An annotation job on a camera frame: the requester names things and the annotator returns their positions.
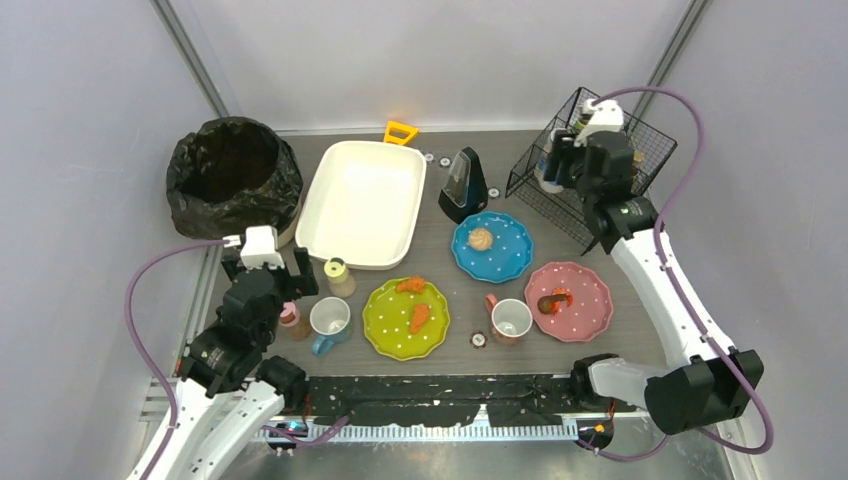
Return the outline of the yellow lid spice shaker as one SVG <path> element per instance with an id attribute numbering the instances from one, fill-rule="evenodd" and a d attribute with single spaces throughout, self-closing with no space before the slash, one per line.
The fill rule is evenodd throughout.
<path id="1" fill-rule="evenodd" d="M 324 264 L 324 273 L 333 296 L 348 298 L 356 290 L 356 281 L 347 263 L 338 257 L 328 259 Z"/>

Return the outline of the pink lid spice shaker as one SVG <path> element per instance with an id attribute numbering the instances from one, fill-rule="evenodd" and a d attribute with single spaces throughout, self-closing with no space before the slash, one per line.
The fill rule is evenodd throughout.
<path id="1" fill-rule="evenodd" d="M 279 315 L 279 324 L 283 331 L 296 341 L 305 340 L 312 332 L 309 320 L 301 314 L 294 302 L 285 302 Z"/>

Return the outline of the green polka dot plate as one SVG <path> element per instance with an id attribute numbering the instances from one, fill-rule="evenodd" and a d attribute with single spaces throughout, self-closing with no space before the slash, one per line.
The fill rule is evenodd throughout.
<path id="1" fill-rule="evenodd" d="M 396 293 L 395 286 L 408 277 L 391 279 L 376 288 L 362 311 L 364 333 L 377 353 L 398 361 L 427 357 L 440 346 L 450 326 L 448 301 L 431 282 L 421 294 Z M 429 304 L 431 317 L 417 334 L 409 333 L 413 307 Z"/>

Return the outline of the yellow label oil bottle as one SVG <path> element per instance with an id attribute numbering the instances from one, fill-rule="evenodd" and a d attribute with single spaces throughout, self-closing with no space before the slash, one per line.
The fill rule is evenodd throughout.
<path id="1" fill-rule="evenodd" d="M 631 168 L 631 178 L 632 178 L 633 182 L 636 182 L 636 180 L 642 175 L 641 166 L 642 166 L 642 163 L 644 162 L 644 160 L 645 160 L 645 154 L 643 152 L 635 151 L 633 153 L 632 168 Z"/>

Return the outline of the grain jar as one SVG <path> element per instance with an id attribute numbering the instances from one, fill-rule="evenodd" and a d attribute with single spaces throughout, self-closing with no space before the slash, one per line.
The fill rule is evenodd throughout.
<path id="1" fill-rule="evenodd" d="M 537 158 L 536 166 L 534 168 L 534 175 L 537 179 L 539 187 L 546 193 L 549 194 L 559 194 L 564 191 L 564 187 L 555 183 L 554 181 L 547 181 L 544 176 L 548 166 L 548 156 L 553 149 L 553 143 L 556 138 L 556 135 L 564 132 L 562 128 L 554 128 L 552 129 L 546 139 L 543 141 L 542 146 L 540 147 L 540 152 Z"/>

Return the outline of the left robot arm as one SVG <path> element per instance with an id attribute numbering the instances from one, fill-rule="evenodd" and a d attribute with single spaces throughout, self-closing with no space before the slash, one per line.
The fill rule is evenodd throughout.
<path id="1" fill-rule="evenodd" d="M 130 478 L 218 479 L 272 417 L 305 405 L 304 370 L 263 356 L 284 304 L 319 291 L 307 249 L 293 253 L 297 274 L 280 260 L 250 269 L 243 259 L 223 259 L 231 288 L 216 321 L 189 344 L 177 382 L 162 383 L 167 416 Z"/>

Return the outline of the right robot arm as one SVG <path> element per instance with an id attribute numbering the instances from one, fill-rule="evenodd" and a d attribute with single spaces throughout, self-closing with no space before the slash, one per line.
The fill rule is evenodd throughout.
<path id="1" fill-rule="evenodd" d="M 756 351 L 739 350 L 695 294 L 654 205 L 632 191 L 633 156 L 622 132 L 551 135 L 544 180 L 576 192 L 587 227 L 632 284 L 666 358 L 657 369 L 613 354 L 588 357 L 574 365 L 577 391 L 642 408 L 668 435 L 738 418 L 754 406 L 771 435 L 756 392 L 763 362 Z"/>

